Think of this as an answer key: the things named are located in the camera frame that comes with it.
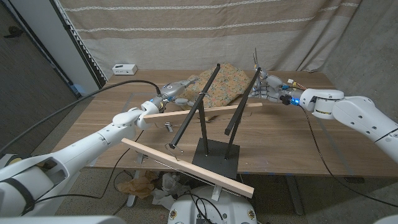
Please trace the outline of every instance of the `striped curtain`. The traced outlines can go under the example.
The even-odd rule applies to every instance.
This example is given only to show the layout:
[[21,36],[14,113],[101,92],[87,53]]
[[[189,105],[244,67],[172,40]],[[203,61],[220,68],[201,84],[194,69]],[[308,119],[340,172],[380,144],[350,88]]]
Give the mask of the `striped curtain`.
[[361,0],[59,0],[109,76],[115,63],[141,70],[206,70],[216,63],[313,72]]

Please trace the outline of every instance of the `wooden plank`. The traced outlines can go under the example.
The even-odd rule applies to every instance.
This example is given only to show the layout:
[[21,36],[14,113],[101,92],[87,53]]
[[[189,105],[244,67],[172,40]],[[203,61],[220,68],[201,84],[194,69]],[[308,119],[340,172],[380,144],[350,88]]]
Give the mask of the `wooden plank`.
[[231,180],[227,177],[216,174],[216,173],[206,170],[202,167],[198,167],[189,162],[185,162],[182,160],[177,161],[174,157],[172,157],[170,155],[167,155],[163,152],[159,152],[158,150],[147,147],[143,144],[136,143],[132,140],[128,140],[128,139],[124,138],[124,139],[122,139],[122,142],[132,146],[136,151],[141,152],[141,153],[143,153],[159,162],[162,162],[168,166],[188,172],[188,173],[193,174],[199,178],[210,181],[211,183],[222,186],[228,190],[232,190],[233,192],[236,192],[243,196],[246,196],[249,198],[252,198],[252,196],[253,196],[254,188],[252,188],[250,186],[244,185],[235,180]]
[[[238,105],[233,106],[220,106],[215,108],[205,108],[205,116],[218,116],[224,114],[231,114],[236,111]],[[244,107],[244,112],[254,112],[260,111],[262,108],[262,103],[248,103]],[[181,121],[184,120],[190,111],[175,111],[169,113],[159,113],[145,115],[144,120],[147,124],[155,122],[171,122],[171,121]],[[199,118],[199,110],[193,115],[193,118]]]

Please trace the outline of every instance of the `patterned cloth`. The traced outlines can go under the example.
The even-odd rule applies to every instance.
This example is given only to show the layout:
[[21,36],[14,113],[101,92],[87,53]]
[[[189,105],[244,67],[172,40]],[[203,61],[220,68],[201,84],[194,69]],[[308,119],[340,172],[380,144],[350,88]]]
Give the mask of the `patterned cloth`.
[[[198,77],[199,80],[194,85],[188,86],[184,93],[179,98],[185,98],[190,101],[195,101],[195,97],[203,90],[207,81],[216,67],[202,72]],[[218,106],[226,106],[228,103],[243,94],[245,89],[249,86],[250,79],[246,76],[244,71],[235,68],[230,63],[222,63],[220,70],[207,91],[203,99],[205,108],[212,108]],[[185,110],[190,110],[189,106],[183,107]]]

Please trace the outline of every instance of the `white robotic arm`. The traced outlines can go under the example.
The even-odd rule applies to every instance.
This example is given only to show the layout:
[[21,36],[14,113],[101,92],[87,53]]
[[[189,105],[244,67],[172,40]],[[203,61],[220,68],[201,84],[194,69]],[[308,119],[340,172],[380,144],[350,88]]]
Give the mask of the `white robotic arm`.
[[132,139],[136,135],[135,126],[143,130],[149,128],[151,124],[147,124],[143,117],[163,112],[166,104],[174,101],[195,80],[197,78],[164,86],[160,95],[141,105],[141,110],[132,108],[117,114],[111,124],[64,149],[0,169],[0,217],[14,217],[22,213],[35,215],[45,209],[51,199],[36,205],[34,202],[59,195],[84,166],[119,144],[123,138]]
[[336,119],[364,134],[398,163],[398,124],[367,97],[344,96],[339,90],[295,88],[265,71],[261,72],[250,97],[300,105],[317,118]]

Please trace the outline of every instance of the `wall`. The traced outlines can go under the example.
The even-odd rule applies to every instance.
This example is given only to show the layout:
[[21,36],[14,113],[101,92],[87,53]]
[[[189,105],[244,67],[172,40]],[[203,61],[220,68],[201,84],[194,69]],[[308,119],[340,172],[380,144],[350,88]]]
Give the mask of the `wall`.
[[347,96],[367,96],[398,122],[398,1],[363,0],[320,69]]
[[82,95],[98,90],[91,73],[47,0],[12,1],[36,36]]

